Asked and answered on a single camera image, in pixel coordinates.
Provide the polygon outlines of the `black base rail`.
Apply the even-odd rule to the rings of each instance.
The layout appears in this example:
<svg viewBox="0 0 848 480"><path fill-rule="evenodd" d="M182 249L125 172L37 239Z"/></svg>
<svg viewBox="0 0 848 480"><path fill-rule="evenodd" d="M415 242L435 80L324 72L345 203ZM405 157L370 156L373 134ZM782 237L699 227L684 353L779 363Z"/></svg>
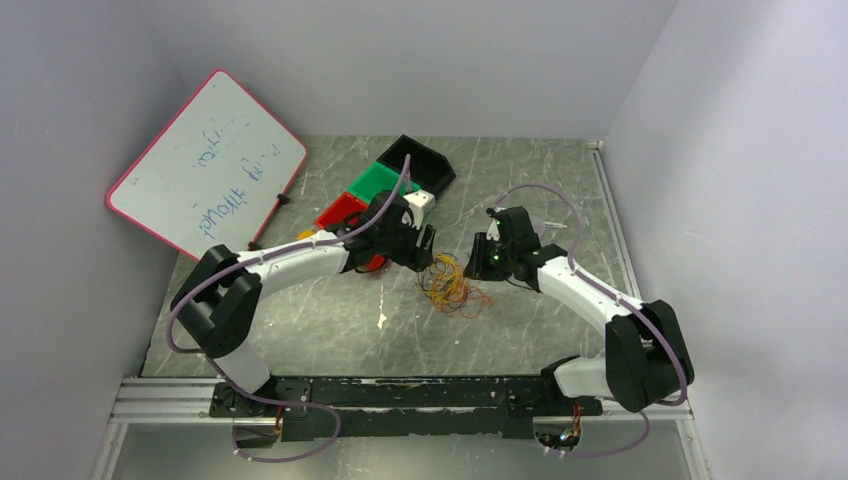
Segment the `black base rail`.
<svg viewBox="0 0 848 480"><path fill-rule="evenodd" d="M216 384L208 414L238 426L281 427L284 442L340 437L498 434L531 439L543 417L602 412L592 397L567 398L540 375L430 377L276 376L247 398Z"/></svg>

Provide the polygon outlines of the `black plastic bin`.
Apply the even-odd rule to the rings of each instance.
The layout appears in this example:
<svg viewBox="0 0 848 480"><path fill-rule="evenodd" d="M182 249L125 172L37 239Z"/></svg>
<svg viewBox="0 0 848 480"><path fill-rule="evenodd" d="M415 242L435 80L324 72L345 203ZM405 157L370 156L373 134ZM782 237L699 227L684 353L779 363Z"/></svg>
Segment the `black plastic bin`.
<svg viewBox="0 0 848 480"><path fill-rule="evenodd" d="M400 173L407 155L411 156L411 181L437 198L456 179L456 172L445 155L407 135L398 137L377 158L377 162Z"/></svg>

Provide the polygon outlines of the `green plastic bin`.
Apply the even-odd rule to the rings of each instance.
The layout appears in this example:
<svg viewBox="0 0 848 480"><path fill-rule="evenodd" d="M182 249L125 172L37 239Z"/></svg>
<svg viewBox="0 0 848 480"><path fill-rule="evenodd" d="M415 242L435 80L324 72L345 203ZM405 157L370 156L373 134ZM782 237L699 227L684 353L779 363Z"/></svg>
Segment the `green plastic bin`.
<svg viewBox="0 0 848 480"><path fill-rule="evenodd" d="M365 204L384 190L391 191L397 184L400 174L386 165L373 162L347 188L347 192Z"/></svg>

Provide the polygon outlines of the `red plastic bin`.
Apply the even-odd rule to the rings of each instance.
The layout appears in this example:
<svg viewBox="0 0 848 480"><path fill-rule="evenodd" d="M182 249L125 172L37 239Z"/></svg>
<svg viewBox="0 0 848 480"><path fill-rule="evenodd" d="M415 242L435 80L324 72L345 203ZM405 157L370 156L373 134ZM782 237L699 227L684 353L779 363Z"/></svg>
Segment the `red plastic bin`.
<svg viewBox="0 0 848 480"><path fill-rule="evenodd" d="M315 220L314 225L319 229L341 223L354 213L363 213L367 204L349 192L342 193L327 209L325 209ZM379 271L386 263L382 256L374 256L365 266L358 267L358 273L374 273Z"/></svg>

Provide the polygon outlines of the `pink framed whiteboard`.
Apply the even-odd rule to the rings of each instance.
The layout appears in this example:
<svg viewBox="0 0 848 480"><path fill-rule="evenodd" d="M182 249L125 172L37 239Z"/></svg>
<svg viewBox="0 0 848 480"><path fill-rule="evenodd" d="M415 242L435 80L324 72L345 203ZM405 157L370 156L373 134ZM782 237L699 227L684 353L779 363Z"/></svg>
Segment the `pink framed whiteboard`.
<svg viewBox="0 0 848 480"><path fill-rule="evenodd" d="M247 249L308 149L225 70L214 71L106 195L108 207L180 253Z"/></svg>

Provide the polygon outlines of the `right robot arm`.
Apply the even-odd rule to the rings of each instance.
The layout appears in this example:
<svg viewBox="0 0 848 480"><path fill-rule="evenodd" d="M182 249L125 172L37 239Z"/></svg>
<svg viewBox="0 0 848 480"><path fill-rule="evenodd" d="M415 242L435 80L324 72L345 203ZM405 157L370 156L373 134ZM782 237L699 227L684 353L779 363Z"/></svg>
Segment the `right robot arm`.
<svg viewBox="0 0 848 480"><path fill-rule="evenodd" d="M571 252L543 245L523 207L490 208L489 228L476 233L464 275L516 281L577 313L604 340L600 357L571 356L545 367L542 406L562 414L578 397L616 401L638 413L686 396L694 381L673 307L626 295L582 268Z"/></svg>

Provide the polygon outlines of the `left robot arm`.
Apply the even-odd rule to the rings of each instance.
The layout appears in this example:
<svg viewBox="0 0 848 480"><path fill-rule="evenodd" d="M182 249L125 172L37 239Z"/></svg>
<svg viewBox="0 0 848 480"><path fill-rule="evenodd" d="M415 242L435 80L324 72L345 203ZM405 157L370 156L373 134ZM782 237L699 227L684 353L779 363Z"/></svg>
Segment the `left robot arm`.
<svg viewBox="0 0 848 480"><path fill-rule="evenodd" d="M433 262L435 229L424 222L436 203L424 190L384 190L366 211L311 237L274 248L210 248L178 290L170 322L190 334L199 353L239 388L237 403L261 416L273 409L277 382L247 337L259 303L307 280L365 268L376 257L420 272Z"/></svg>

